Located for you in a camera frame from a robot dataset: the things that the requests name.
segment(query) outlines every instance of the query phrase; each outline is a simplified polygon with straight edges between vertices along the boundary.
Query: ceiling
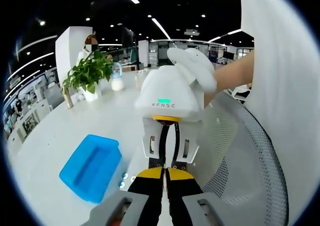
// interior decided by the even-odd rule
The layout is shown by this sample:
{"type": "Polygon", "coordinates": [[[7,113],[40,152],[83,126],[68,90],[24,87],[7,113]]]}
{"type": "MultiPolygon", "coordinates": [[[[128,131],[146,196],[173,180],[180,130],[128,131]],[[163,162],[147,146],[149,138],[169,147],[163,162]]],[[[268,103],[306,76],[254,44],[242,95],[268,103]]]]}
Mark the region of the ceiling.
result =
{"type": "MultiPolygon", "coordinates": [[[[157,19],[171,39],[187,40],[190,37],[184,35],[184,32],[191,29],[200,33],[199,36],[193,36],[193,40],[209,41],[238,30],[241,26],[241,0],[139,2],[134,4],[130,0],[43,0],[34,15],[26,22],[21,37],[17,39],[16,50],[20,49],[20,52],[17,57],[12,57],[9,63],[11,71],[14,72],[28,62],[54,52],[56,38],[36,43],[24,50],[21,48],[46,37],[59,36],[69,26],[93,27],[100,44],[121,43],[121,26],[117,25],[119,23],[132,30],[137,41],[145,40],[147,37],[149,40],[166,39],[148,15],[157,19]],[[41,21],[45,21],[45,25],[40,25],[41,21]]],[[[226,45],[232,43],[236,47],[254,46],[253,38],[244,32],[227,35],[214,42],[226,45]]],[[[30,63],[17,75],[30,75],[37,70],[48,70],[50,66],[55,66],[54,54],[30,63]]]]}

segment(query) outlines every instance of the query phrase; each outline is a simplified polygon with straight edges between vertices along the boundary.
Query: green led indicator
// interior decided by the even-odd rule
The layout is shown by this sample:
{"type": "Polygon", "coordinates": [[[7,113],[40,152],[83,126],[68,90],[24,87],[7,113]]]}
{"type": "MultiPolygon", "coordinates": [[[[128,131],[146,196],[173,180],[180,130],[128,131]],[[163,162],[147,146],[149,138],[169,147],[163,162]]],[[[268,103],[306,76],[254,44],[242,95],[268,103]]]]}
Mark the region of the green led indicator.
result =
{"type": "Polygon", "coordinates": [[[168,104],[170,103],[171,100],[170,99],[164,99],[164,98],[160,98],[158,99],[158,103],[164,103],[164,104],[168,104]]]}

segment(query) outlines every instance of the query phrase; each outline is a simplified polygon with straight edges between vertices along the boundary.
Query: white pillar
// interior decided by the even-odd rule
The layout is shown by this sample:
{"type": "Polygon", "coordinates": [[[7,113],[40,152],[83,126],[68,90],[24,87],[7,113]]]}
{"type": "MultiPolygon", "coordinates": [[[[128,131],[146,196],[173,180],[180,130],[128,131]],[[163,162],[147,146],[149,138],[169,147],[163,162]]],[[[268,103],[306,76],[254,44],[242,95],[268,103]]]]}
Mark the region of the white pillar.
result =
{"type": "Polygon", "coordinates": [[[139,43],[139,61],[143,63],[144,67],[149,64],[149,41],[141,40],[139,43]]]}
{"type": "Polygon", "coordinates": [[[92,27],[71,26],[55,41],[55,62],[60,85],[67,77],[68,71],[76,65],[79,52],[85,45],[92,27]]]}

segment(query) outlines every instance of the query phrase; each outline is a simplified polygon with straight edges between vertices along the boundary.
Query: gray mesh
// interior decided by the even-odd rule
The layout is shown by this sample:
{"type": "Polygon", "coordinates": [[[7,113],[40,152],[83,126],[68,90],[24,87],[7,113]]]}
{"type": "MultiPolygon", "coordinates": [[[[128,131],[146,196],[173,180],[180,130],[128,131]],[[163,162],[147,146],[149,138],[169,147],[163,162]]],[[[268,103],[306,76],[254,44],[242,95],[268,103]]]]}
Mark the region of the gray mesh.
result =
{"type": "Polygon", "coordinates": [[[220,207],[229,212],[222,218],[225,225],[288,224],[287,187],[277,155],[243,105],[226,93],[217,95],[205,110],[199,145],[188,171],[204,192],[220,198],[220,207]]]}

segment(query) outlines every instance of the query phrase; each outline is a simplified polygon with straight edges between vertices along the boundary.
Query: blue tray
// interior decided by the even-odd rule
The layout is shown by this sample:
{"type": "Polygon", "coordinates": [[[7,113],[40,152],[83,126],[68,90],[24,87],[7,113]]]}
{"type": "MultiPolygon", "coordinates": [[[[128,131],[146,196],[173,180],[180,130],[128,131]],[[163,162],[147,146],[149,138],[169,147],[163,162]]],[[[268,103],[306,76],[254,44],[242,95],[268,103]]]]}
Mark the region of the blue tray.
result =
{"type": "Polygon", "coordinates": [[[101,203],[122,155],[119,142],[89,134],[73,152],[60,179],[81,199],[101,203]]]}

